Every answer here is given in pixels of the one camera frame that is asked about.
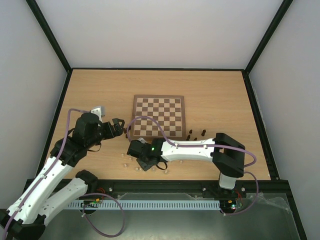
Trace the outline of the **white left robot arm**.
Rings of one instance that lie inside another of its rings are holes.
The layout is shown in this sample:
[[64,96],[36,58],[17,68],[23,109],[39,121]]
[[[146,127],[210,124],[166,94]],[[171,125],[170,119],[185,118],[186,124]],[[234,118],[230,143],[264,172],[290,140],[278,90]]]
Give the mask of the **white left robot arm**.
[[3,239],[11,235],[17,240],[38,240],[68,204],[86,194],[95,194],[98,178],[87,170],[78,172],[58,192],[54,190],[92,147],[123,134],[124,120],[103,122],[102,116],[98,109],[83,111],[75,127],[66,128],[33,182],[7,210],[0,212]]

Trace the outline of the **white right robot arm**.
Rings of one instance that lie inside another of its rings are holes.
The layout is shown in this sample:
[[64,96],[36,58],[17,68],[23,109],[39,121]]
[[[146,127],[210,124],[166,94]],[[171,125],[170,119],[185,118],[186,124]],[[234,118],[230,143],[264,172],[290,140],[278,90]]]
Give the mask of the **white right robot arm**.
[[229,196],[236,189],[236,181],[244,176],[245,146],[225,133],[217,133],[206,140],[177,141],[155,138],[151,143],[143,138],[132,140],[127,155],[136,158],[142,170],[159,163],[174,161],[204,161],[219,170],[218,191]]

